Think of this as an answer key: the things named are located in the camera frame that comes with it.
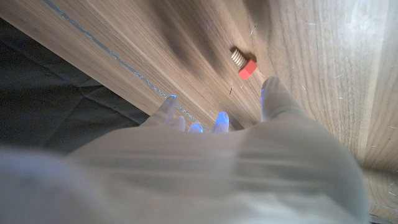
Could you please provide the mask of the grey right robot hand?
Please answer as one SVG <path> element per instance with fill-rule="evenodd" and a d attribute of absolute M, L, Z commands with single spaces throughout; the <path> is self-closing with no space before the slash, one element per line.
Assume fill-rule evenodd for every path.
<path fill-rule="evenodd" d="M 362 171 L 277 78 L 261 120 L 211 133 L 174 118 L 176 96 L 142 125 L 61 156 L 1 148 L 2 223 L 368 223 Z"/>

